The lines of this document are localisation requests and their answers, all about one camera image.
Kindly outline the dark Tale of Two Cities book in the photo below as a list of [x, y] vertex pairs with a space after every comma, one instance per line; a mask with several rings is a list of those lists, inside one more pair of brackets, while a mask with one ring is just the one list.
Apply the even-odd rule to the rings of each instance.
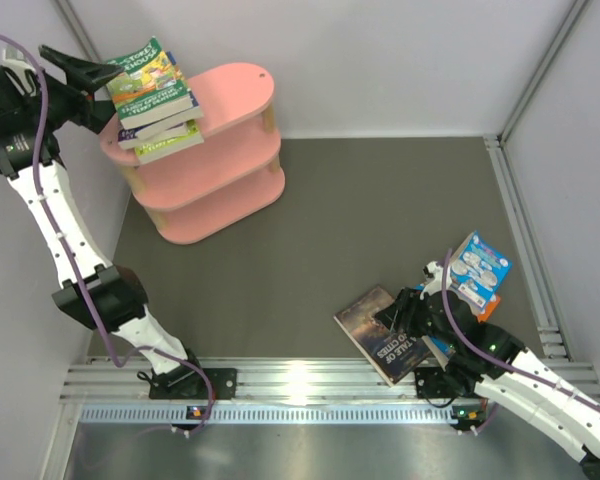
[[386, 332], [374, 314], [394, 298], [379, 285], [334, 315], [335, 322], [389, 387], [396, 386], [432, 356], [422, 339], [414, 345], [383, 345]]

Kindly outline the green 104-Storey Treehouse book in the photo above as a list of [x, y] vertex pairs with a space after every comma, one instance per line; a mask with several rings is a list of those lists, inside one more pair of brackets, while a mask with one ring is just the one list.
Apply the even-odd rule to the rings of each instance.
[[156, 37], [131, 53], [105, 61], [124, 68], [106, 88], [125, 129], [155, 124], [184, 114], [194, 118], [187, 86], [176, 77], [166, 50]]

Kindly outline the purple 52-Storey Treehouse book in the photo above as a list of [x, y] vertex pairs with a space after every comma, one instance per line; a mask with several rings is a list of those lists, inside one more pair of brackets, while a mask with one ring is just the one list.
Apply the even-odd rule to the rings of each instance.
[[117, 144], [124, 150], [176, 138], [187, 133], [186, 121], [173, 125], [170, 128], [160, 129], [153, 126], [125, 129], [121, 123], [118, 123], [117, 127]]

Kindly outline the lime 65-Storey Treehouse book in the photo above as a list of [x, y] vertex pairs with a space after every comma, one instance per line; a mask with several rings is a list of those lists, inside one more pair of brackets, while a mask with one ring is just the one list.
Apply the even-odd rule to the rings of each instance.
[[198, 122], [189, 120], [186, 122], [186, 131], [183, 135], [136, 147], [134, 152], [139, 164], [144, 165], [203, 142], [204, 137]]

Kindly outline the blue 91-Storey Treehouse book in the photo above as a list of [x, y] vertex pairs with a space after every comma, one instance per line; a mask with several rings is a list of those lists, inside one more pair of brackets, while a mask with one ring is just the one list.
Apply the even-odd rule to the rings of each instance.
[[188, 85], [187, 79], [185, 78], [183, 72], [181, 71], [179, 65], [177, 64], [175, 56], [170, 51], [166, 51], [166, 55], [167, 55], [169, 61], [171, 62], [171, 64], [173, 65], [173, 69], [176, 74], [176, 77], [187, 86], [187, 92], [188, 92], [189, 99], [191, 102], [191, 108], [194, 110], [193, 117], [201, 118], [203, 116], [203, 113], [202, 113], [201, 107], [199, 105], [199, 102], [196, 99], [196, 97], [194, 96], [193, 91], [191, 90], [190, 86]]

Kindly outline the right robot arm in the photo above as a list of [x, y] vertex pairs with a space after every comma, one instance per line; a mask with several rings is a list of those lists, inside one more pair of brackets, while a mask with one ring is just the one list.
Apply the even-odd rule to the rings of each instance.
[[522, 341], [479, 321], [453, 292], [403, 289], [376, 313], [385, 326], [451, 349], [442, 379], [456, 397], [491, 400], [540, 430], [600, 479], [600, 403], [546, 366]]

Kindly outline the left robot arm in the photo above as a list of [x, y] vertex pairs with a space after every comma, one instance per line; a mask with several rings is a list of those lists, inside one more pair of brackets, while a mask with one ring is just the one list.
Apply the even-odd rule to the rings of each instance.
[[65, 74], [46, 73], [9, 42], [0, 64], [0, 175], [20, 195], [42, 233], [57, 271], [52, 296], [66, 315], [104, 341], [126, 340], [150, 363], [138, 373], [152, 399], [194, 399], [212, 387], [195, 355], [151, 314], [135, 273], [115, 265], [94, 243], [70, 190], [56, 130], [71, 122], [98, 134], [115, 113], [94, 94], [120, 68], [78, 59], [47, 46], [41, 56]]

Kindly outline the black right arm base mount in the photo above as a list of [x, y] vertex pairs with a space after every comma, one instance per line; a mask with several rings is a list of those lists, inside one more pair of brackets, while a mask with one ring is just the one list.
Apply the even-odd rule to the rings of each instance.
[[475, 393], [476, 379], [463, 373], [448, 373], [441, 367], [418, 367], [414, 371], [416, 396], [434, 406], [448, 406], [452, 400], [473, 399], [487, 405]]

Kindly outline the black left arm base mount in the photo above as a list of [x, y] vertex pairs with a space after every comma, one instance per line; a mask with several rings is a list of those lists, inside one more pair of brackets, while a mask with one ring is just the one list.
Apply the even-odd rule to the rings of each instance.
[[[205, 368], [215, 400], [230, 400], [235, 397], [237, 374], [235, 368]], [[137, 378], [149, 384], [149, 398], [153, 400], [204, 400], [208, 389], [203, 377], [187, 366], [179, 366], [173, 371], [156, 375], [151, 372], [138, 372]]]

